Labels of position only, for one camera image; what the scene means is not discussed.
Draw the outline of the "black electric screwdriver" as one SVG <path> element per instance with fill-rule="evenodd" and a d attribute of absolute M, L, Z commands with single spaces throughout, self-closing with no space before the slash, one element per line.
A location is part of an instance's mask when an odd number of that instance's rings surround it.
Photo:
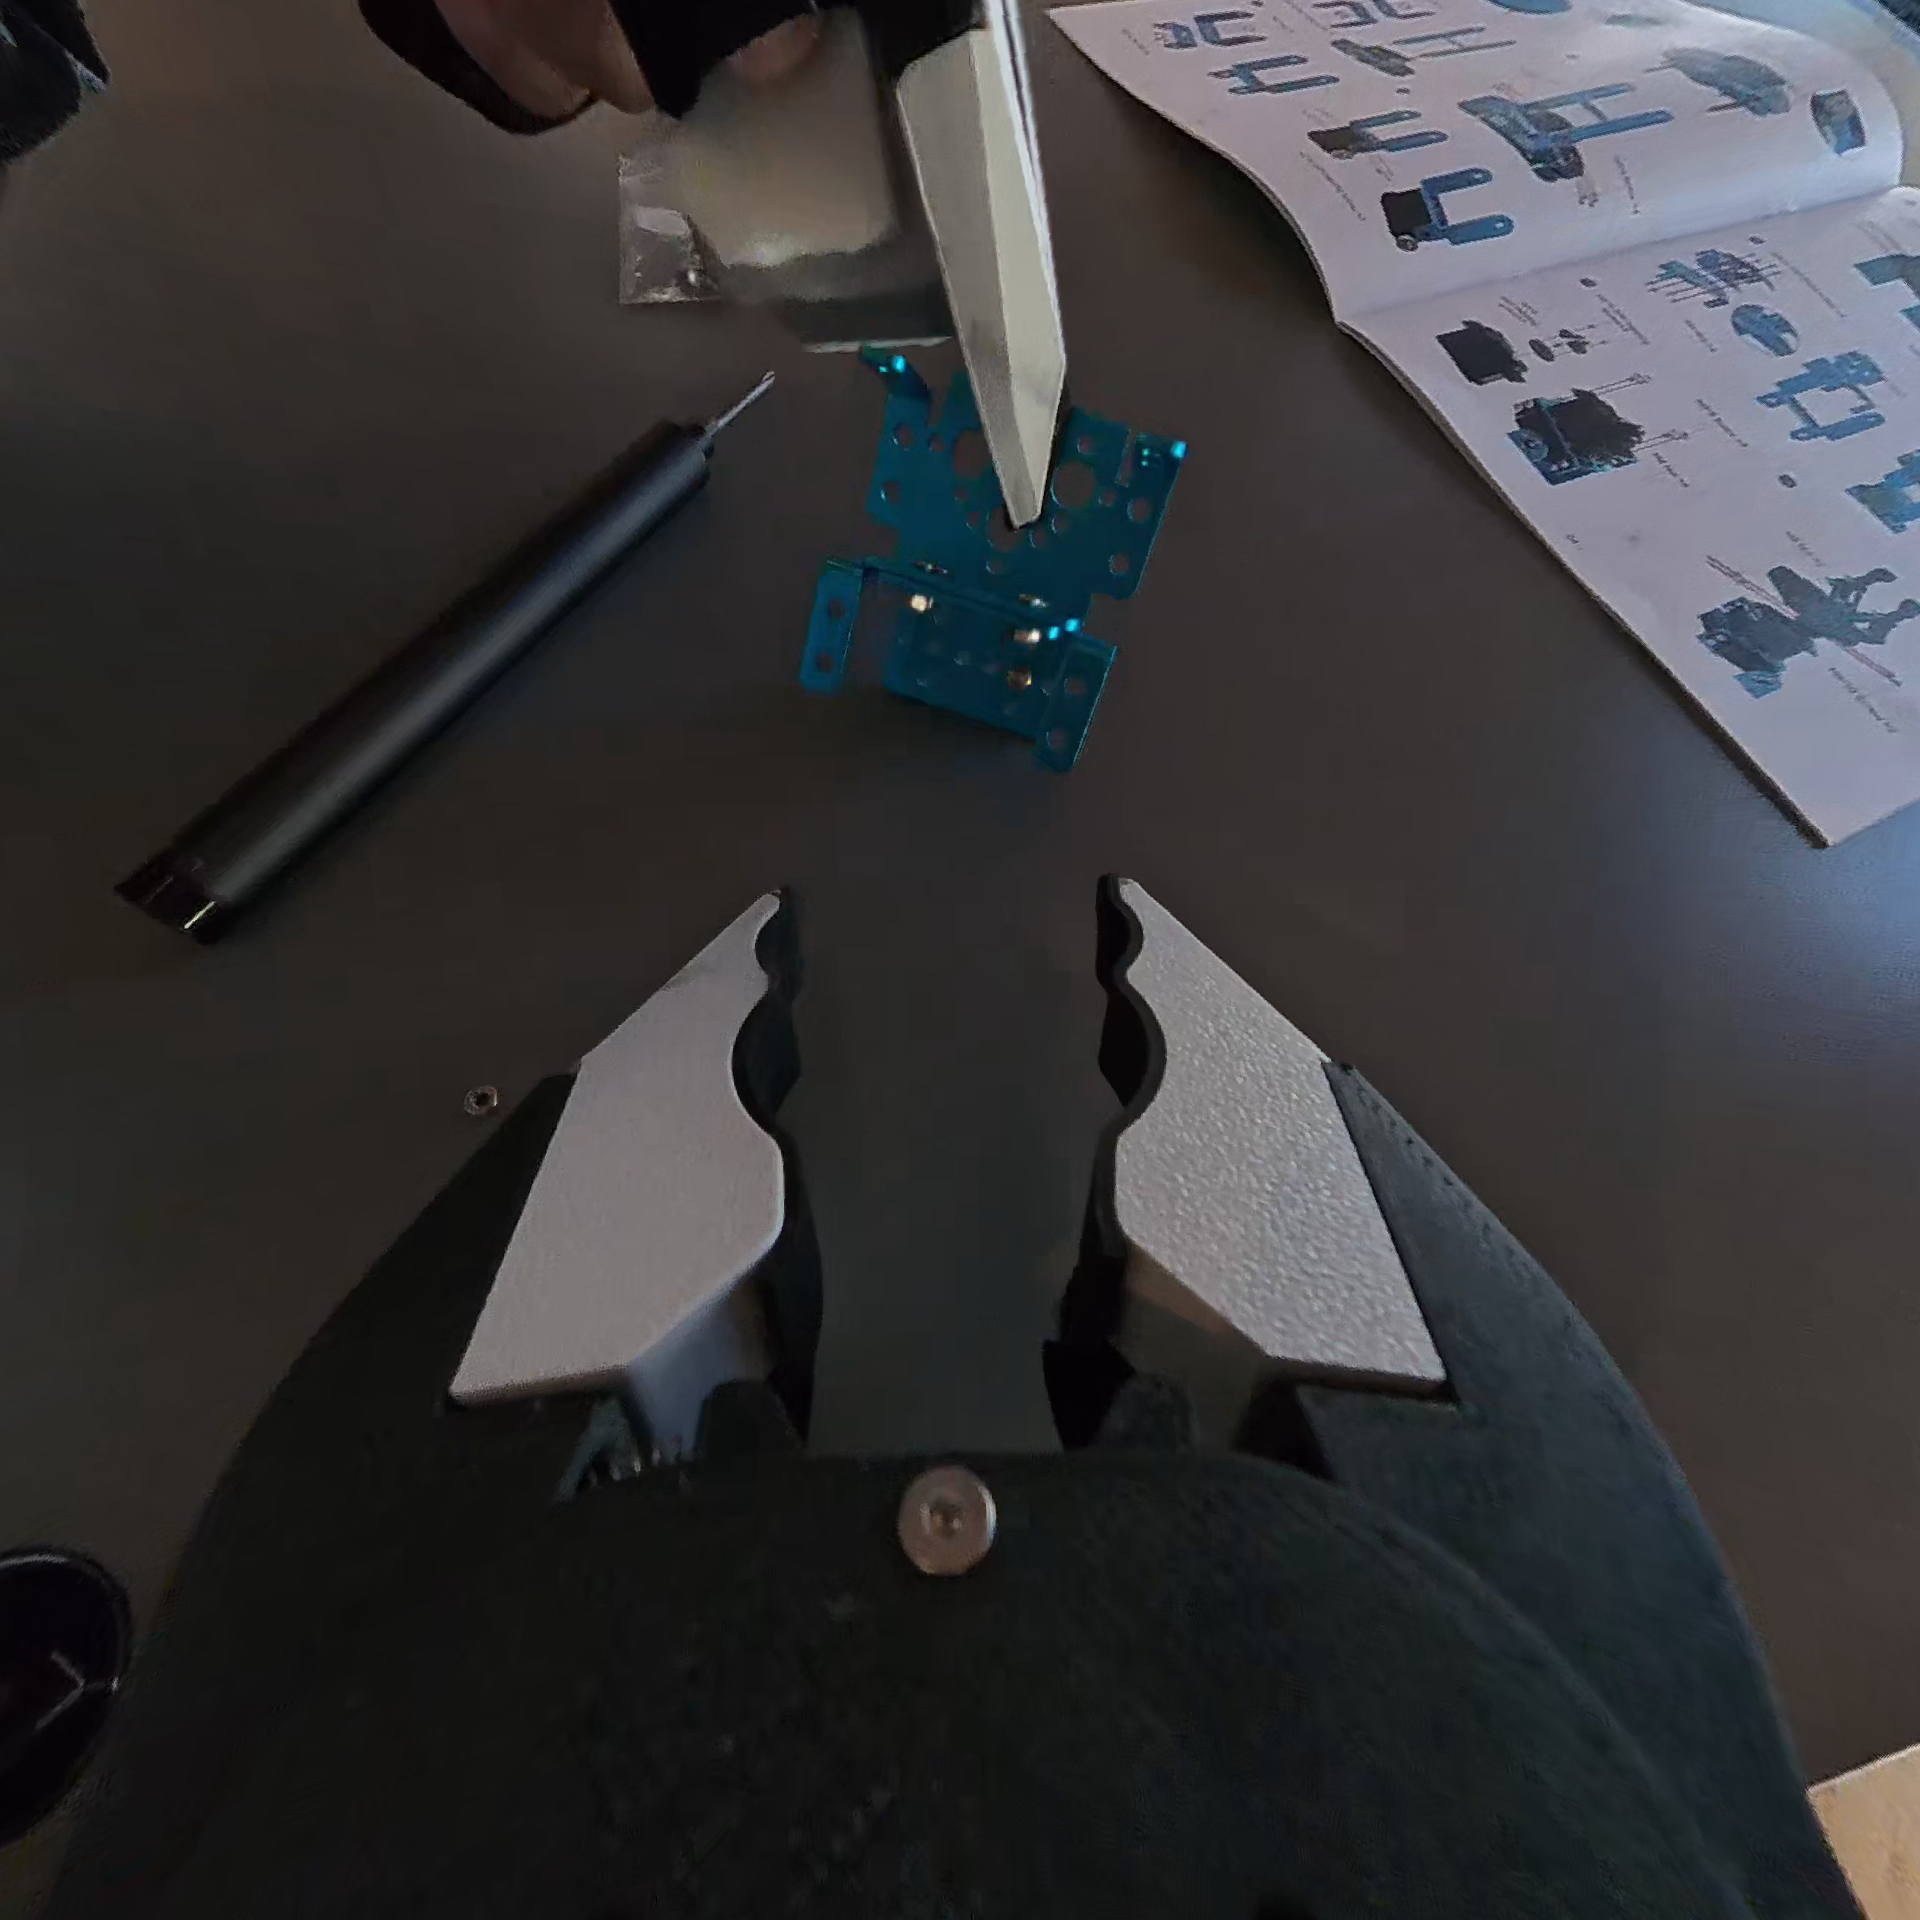
<path fill-rule="evenodd" d="M 717 437 L 774 383 L 765 371 L 705 421 L 648 429 L 114 895 L 201 946 L 220 941 L 705 489 Z"/>

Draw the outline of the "small clear screw bag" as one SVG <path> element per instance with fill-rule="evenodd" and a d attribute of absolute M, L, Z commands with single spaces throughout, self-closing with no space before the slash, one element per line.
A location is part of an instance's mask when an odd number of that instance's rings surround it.
<path fill-rule="evenodd" d="M 621 308 L 719 305 L 717 263 L 685 211 L 674 163 L 682 127 L 650 112 L 616 163 L 616 301 Z"/>

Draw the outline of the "white instruction booklet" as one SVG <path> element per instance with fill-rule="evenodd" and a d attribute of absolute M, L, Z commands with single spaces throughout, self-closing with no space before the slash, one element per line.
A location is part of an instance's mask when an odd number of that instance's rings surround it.
<path fill-rule="evenodd" d="M 1818 846 L 1914 803 L 1914 37 L 1870 6 L 1079 6 Z"/>

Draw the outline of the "black desk grommet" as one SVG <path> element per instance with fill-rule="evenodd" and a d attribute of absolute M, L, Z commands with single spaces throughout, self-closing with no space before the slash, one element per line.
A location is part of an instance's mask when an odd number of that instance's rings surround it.
<path fill-rule="evenodd" d="M 80 1777 L 131 1651 L 125 1587 L 89 1554 L 2 1554 L 2 1844 L 26 1838 Z"/>

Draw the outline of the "person's left hand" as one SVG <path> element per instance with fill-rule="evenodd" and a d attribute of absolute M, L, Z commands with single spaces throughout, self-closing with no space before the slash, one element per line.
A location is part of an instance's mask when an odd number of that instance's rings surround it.
<path fill-rule="evenodd" d="M 421 78 L 508 133 L 607 107 L 685 116 L 713 71 L 760 84 L 817 45 L 804 2 L 362 2 L 369 31 Z"/>

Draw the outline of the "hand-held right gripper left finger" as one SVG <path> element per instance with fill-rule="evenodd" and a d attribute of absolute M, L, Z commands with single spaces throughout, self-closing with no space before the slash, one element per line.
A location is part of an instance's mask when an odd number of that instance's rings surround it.
<path fill-rule="evenodd" d="M 782 1131 L 801 986 L 798 911 L 776 890 L 579 1059 L 455 1408 L 611 1395 L 657 1460 L 699 1447 L 716 1388 L 751 1383 L 807 1436 L 825 1280 Z"/>

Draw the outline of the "blue metal bracket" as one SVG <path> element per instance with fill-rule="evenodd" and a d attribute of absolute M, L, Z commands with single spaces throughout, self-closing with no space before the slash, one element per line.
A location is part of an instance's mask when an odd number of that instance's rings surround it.
<path fill-rule="evenodd" d="M 933 398 L 900 349 L 858 356 L 884 386 L 864 510 L 896 543 L 884 556 L 823 565 L 798 683 L 842 689 L 880 594 L 891 612 L 889 695 L 1010 732 L 1042 769 L 1068 772 L 1117 661 L 1090 631 L 1093 602 L 1141 588 L 1187 442 L 1074 404 L 1042 507 L 1014 525 L 967 377 Z"/>

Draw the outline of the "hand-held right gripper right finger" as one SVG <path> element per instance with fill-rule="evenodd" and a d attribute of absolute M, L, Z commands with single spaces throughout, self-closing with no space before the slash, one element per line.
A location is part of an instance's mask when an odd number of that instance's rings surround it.
<path fill-rule="evenodd" d="M 1051 1337 L 1063 1447 L 1130 1388 L 1236 1451 L 1316 1451 L 1307 1388 L 1449 1404 L 1335 1063 L 1136 879 L 1103 877 L 1093 912 L 1117 1114 Z"/>

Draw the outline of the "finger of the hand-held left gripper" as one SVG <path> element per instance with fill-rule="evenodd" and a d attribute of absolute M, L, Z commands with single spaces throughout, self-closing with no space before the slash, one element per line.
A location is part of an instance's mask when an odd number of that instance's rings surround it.
<path fill-rule="evenodd" d="M 1011 527 L 1046 505 L 1066 343 L 1016 6 L 933 6 L 896 71 L 904 153 Z"/>

